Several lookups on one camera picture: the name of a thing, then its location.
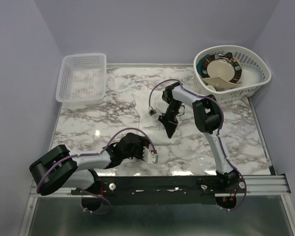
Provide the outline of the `white printed t shirt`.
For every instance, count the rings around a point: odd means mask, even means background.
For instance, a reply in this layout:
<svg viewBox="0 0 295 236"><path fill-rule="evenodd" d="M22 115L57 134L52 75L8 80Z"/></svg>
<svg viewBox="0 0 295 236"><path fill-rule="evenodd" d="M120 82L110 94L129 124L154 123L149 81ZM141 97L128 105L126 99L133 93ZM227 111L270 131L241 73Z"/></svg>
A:
<svg viewBox="0 0 295 236"><path fill-rule="evenodd" d="M191 118L191 109L189 107L181 107L177 117L178 126L174 135L169 138L164 125L158 120L162 113L165 113L168 104L162 100L162 92L155 90L149 102L151 90L142 88L133 92L135 101L135 110L138 113L139 129L144 131L156 146L177 145L183 141L182 138L182 122Z"/></svg>

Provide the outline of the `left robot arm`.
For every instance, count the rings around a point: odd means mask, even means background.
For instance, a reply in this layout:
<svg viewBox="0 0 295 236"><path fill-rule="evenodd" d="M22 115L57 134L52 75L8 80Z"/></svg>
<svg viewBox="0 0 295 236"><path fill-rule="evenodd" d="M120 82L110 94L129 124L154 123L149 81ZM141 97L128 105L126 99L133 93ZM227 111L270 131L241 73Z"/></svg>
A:
<svg viewBox="0 0 295 236"><path fill-rule="evenodd" d="M120 141L110 142L99 153L84 151L71 154L66 145L58 145L34 161L29 171L37 185L36 192L46 196L60 189L75 173L90 169L111 169L128 158L143 159L151 140L127 133Z"/></svg>

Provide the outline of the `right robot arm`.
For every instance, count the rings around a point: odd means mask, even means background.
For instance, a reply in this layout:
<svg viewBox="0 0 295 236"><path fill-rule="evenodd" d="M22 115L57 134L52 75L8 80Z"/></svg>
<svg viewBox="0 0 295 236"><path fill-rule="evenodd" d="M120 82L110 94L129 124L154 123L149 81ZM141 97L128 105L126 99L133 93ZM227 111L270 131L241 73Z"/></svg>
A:
<svg viewBox="0 0 295 236"><path fill-rule="evenodd" d="M177 116L182 105L190 107L193 111L194 123L197 129L206 137L216 166L217 189L223 193L238 186L247 191L243 175L228 159L229 153L223 141L221 129L224 123L224 113L213 95L200 95L185 89L180 82L165 87L162 99L168 104L165 113L158 120L165 127L168 138L171 138L178 126Z"/></svg>

